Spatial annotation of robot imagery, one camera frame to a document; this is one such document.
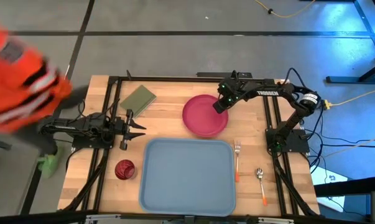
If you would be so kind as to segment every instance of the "concrete floor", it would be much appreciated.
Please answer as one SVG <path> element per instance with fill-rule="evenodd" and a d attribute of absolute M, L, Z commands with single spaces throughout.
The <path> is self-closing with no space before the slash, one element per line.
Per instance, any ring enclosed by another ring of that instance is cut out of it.
<path fill-rule="evenodd" d="M 0 24 L 10 30 L 79 30 L 89 0 L 0 1 Z M 280 14 L 293 13 L 307 2 L 263 0 Z M 375 31 L 375 6 L 359 0 Z M 365 31 L 351 3 L 316 2 L 291 19 L 269 16 L 252 0 L 96 1 L 88 31 L 122 30 L 254 30 L 254 31 Z M 43 51 L 65 71 L 76 37 L 20 37 Z M 371 39 L 332 37 L 226 36 L 111 36 L 84 37 L 72 82 L 88 84 L 91 75 L 195 76 L 196 72 L 252 72 L 255 78 L 284 78 L 295 67 L 306 85 L 332 103 L 375 89 L 375 85 L 329 85 L 328 75 L 360 76 L 375 66 Z M 72 117 L 74 111 L 62 116 Z M 312 129 L 317 114 L 307 118 Z M 350 140 L 375 137 L 375 94 L 324 112 L 324 135 Z M 35 165 L 36 149 L 14 144 L 0 150 L 0 215 L 19 211 Z M 339 144 L 339 141 L 327 141 Z M 310 145 L 318 150 L 318 140 Z M 324 155 L 340 148 L 324 148 Z M 353 149 L 326 159 L 328 169 L 359 179 L 375 176 L 375 149 Z M 64 167 L 42 179 L 32 213 L 56 210 Z"/>

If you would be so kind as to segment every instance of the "blue tray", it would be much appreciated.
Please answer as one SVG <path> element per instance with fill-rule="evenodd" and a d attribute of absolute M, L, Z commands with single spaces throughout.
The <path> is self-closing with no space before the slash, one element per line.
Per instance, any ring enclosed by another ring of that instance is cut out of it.
<path fill-rule="evenodd" d="M 149 213 L 225 217 L 236 207 L 233 150 L 227 142 L 151 140 L 139 203 Z"/>

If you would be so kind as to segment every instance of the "wooden tabletop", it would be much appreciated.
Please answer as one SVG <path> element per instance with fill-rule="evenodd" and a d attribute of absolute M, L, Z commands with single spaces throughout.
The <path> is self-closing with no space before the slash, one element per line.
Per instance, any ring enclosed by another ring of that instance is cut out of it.
<path fill-rule="evenodd" d="M 86 96 L 85 115 L 100 112 L 106 93 L 108 76 L 92 76 Z M 218 96 L 217 83 L 190 82 L 122 82 L 121 100 L 130 95 L 138 86 L 144 85 L 153 92 L 157 99 L 141 115 L 135 119 L 137 124 L 147 128 L 145 136 L 129 141 L 127 151 L 119 149 L 122 136 L 118 136 L 109 153 L 103 192 L 100 201 L 100 212 L 113 213 L 145 213 L 139 205 L 139 187 L 144 149 L 148 141 L 154 138 L 197 138 L 184 126 L 182 110 L 184 104 L 193 96 L 209 94 Z M 282 120 L 286 120 L 294 111 L 283 98 L 279 98 Z M 266 117 L 262 97 L 248 102 L 241 101 L 233 106 L 229 113 L 229 121 L 225 130 L 216 137 L 230 144 L 240 140 L 242 147 L 239 156 L 240 181 L 236 183 L 236 209 L 233 215 L 279 216 L 280 209 L 275 185 L 274 169 L 271 157 L 266 152 Z M 119 107 L 118 115 L 125 117 L 125 111 Z M 272 114 L 273 126 L 276 126 Z M 71 159 L 65 177 L 58 208 L 66 207 L 83 187 L 88 176 L 92 149 L 82 149 Z M 122 159 L 133 161 L 137 167 L 137 175 L 131 180 L 119 180 L 114 174 L 115 165 Z M 289 154 L 292 177 L 296 189 L 310 208 L 319 212 L 307 161 L 296 153 Z M 261 187 L 255 171 L 261 167 L 264 171 L 264 191 L 268 206 L 263 206 Z M 96 186 L 91 191 L 89 207 L 93 206 Z M 287 212 L 291 212 L 287 188 L 284 186 Z"/>

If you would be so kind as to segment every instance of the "pink plate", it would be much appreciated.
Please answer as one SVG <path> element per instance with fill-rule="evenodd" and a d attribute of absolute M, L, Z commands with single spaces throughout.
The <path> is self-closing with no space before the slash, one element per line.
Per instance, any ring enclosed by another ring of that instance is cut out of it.
<path fill-rule="evenodd" d="M 218 114 L 212 107 L 218 99 L 211 95 L 198 95 L 189 99 L 183 108 L 183 122 L 194 134 L 201 137 L 214 137 L 227 125 L 227 111 Z"/>

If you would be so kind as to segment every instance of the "green notebook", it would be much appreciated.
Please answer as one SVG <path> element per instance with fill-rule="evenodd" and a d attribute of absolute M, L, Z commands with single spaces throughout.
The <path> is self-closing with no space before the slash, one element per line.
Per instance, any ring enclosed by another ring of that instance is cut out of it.
<path fill-rule="evenodd" d="M 139 86 L 119 105 L 127 109 L 132 109 L 133 117 L 138 117 L 157 97 L 143 85 Z"/>

